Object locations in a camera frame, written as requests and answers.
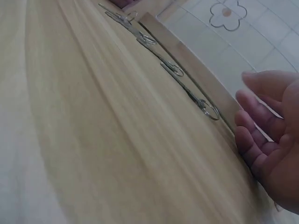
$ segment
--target wooden edge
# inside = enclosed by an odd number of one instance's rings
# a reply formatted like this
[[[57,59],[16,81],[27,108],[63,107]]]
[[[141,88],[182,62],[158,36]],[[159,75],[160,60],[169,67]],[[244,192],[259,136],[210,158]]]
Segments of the wooden edge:
[[[184,68],[186,74],[220,111],[222,118],[233,130],[235,113],[239,104],[229,94],[216,76],[162,23],[150,13],[146,13],[140,24],[156,38],[161,46]]]

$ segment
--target metal ring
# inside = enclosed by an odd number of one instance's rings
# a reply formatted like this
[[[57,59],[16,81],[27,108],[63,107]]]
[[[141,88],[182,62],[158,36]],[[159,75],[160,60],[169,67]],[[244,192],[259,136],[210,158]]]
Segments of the metal ring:
[[[177,68],[178,70],[175,70],[174,73],[177,75],[177,76],[180,76],[180,77],[183,77],[184,76],[184,71],[181,69],[181,67],[179,67],[178,65],[176,64],[172,64],[172,66],[174,68]]]
[[[128,17],[132,14],[132,13],[135,13],[135,16],[131,19],[131,20],[128,20]],[[125,18],[128,22],[131,22],[131,21],[133,21],[134,19],[135,19],[135,17],[138,15],[138,12],[137,11],[133,11],[133,12],[130,12],[128,15],[127,15],[127,17]]]
[[[220,113],[219,113],[219,111],[218,111],[218,109],[217,109],[216,107],[214,107],[214,106],[208,104],[205,100],[201,100],[201,102],[202,102],[204,105],[210,107],[210,108],[214,111],[214,113],[216,114],[216,117],[213,117],[213,116],[206,110],[206,106],[205,106],[204,108],[201,109],[205,115],[207,115],[207,116],[208,116],[210,119],[212,119],[212,120],[219,120],[219,119],[220,119]]]

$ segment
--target palm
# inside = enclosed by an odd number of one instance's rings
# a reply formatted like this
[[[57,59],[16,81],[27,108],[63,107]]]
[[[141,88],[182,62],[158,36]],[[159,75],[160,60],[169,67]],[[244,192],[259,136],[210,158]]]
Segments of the palm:
[[[280,71],[244,75],[245,84],[275,110],[275,116],[244,91],[237,100],[244,108],[235,116],[235,140],[252,174],[284,208],[299,212],[299,76]],[[256,123],[272,139],[268,141]]]

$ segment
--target white surface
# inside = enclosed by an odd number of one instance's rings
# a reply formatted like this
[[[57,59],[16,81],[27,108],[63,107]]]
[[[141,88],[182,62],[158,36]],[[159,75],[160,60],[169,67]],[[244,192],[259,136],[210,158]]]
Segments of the white surface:
[[[299,35],[292,31],[278,49],[299,70]]]
[[[197,4],[192,10],[191,13],[199,18],[205,24],[209,24],[210,18],[212,16],[210,8],[213,4],[218,3],[217,0],[202,0]]]
[[[299,23],[299,8],[290,0],[275,2],[270,9],[291,28],[294,28]]]
[[[198,40],[198,36],[204,28],[206,25],[190,13],[186,13],[178,22],[169,26],[169,29],[180,40],[190,44]]]
[[[215,64],[215,57],[227,46],[228,44],[209,28],[202,31],[198,36],[197,42],[187,44],[187,47],[189,47],[207,67]]]
[[[250,71],[251,67],[232,47],[225,49],[214,61],[216,66],[213,66],[211,70],[218,74],[218,79],[230,93],[235,93],[237,90],[245,88],[241,73]]]
[[[232,46],[243,55],[253,66],[267,56],[273,46],[258,33],[253,27],[249,28],[245,35],[238,39]]]
[[[239,0],[239,5],[247,9],[247,16],[245,20],[249,23],[256,21],[267,10],[267,8],[257,0]],[[236,10],[236,4],[233,4],[230,7],[232,7],[232,10],[238,13]]]
[[[285,59],[285,57],[276,49],[274,49],[260,65],[256,68],[257,71],[265,70],[283,70],[292,71],[296,70],[292,65]]]
[[[270,10],[256,21],[254,27],[274,46],[277,46],[291,31],[291,28]]]
[[[215,3],[232,10],[230,17],[216,14],[216,25],[240,19],[236,0],[189,0],[184,8],[194,17],[176,14],[171,30],[233,96],[243,87],[243,70],[299,70],[299,0],[239,0],[248,14],[233,32],[211,26],[210,8]]]

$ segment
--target wood grain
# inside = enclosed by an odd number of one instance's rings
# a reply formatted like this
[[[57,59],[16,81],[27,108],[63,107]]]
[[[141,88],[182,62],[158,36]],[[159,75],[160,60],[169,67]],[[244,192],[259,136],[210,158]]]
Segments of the wood grain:
[[[1,8],[1,223],[295,223],[97,1]]]
[[[190,77],[219,108],[228,125],[234,129],[234,116],[240,107],[216,76],[154,16],[146,13],[140,23],[186,69]]]

